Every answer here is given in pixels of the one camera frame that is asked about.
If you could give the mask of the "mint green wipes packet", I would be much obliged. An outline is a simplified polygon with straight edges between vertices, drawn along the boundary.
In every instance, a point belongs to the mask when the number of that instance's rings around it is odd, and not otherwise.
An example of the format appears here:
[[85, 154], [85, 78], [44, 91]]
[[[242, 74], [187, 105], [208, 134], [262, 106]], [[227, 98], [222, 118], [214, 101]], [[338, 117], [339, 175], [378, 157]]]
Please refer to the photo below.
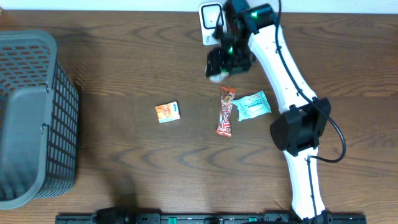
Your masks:
[[263, 91], [232, 101], [238, 109], [238, 121], [271, 113], [271, 106]]

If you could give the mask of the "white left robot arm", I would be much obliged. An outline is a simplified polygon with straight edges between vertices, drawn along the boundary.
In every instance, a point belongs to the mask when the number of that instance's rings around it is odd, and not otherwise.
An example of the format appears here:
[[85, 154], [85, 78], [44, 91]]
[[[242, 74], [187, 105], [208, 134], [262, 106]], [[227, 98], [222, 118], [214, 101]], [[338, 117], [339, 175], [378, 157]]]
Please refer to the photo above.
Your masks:
[[[211, 50], [207, 56], [207, 78], [220, 77], [223, 73], [222, 66], [226, 65], [228, 50], [224, 52], [221, 47]], [[98, 210], [90, 216], [90, 223], [95, 224], [160, 224], [162, 216], [158, 213], [132, 214], [126, 207], [111, 207]]]

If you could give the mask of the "green lid jar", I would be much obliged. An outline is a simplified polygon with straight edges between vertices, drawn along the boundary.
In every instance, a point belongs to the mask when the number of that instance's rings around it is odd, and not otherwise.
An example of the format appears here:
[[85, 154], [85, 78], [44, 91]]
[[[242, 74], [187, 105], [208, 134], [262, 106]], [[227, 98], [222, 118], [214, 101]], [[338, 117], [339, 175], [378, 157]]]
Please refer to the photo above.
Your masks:
[[208, 79], [213, 83], [221, 83], [229, 77], [229, 72], [221, 71], [219, 74], [211, 75]]

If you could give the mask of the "orange small box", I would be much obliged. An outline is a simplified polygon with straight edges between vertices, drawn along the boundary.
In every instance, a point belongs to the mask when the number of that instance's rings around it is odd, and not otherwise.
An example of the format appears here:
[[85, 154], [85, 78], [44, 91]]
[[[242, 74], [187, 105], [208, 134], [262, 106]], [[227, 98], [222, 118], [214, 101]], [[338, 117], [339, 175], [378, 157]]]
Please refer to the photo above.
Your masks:
[[167, 123], [180, 119], [178, 103], [173, 101], [155, 107], [159, 123]]

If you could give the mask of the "red chocolate bar wrapper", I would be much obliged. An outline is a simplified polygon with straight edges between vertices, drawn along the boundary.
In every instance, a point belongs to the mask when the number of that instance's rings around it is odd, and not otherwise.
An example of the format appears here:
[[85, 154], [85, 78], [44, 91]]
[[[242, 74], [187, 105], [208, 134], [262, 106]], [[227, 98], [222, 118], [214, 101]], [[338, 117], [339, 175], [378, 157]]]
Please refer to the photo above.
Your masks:
[[235, 88], [228, 88], [225, 86], [221, 87], [221, 110], [218, 127], [215, 132], [221, 136], [226, 136], [229, 138], [232, 136], [230, 115], [233, 109], [235, 93]]

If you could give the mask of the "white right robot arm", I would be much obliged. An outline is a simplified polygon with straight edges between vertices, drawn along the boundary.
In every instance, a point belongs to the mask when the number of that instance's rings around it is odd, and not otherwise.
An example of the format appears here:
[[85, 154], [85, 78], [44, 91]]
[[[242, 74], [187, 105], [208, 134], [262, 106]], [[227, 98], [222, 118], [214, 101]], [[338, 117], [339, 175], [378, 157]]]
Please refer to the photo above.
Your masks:
[[275, 93], [280, 116], [270, 125], [274, 144], [289, 168], [292, 210], [301, 222], [317, 223], [325, 212], [318, 186], [319, 138], [330, 120], [328, 99], [319, 99], [307, 85], [285, 43], [281, 13], [269, 4], [226, 1], [213, 34], [221, 46], [208, 56], [209, 78], [235, 75], [258, 60]]

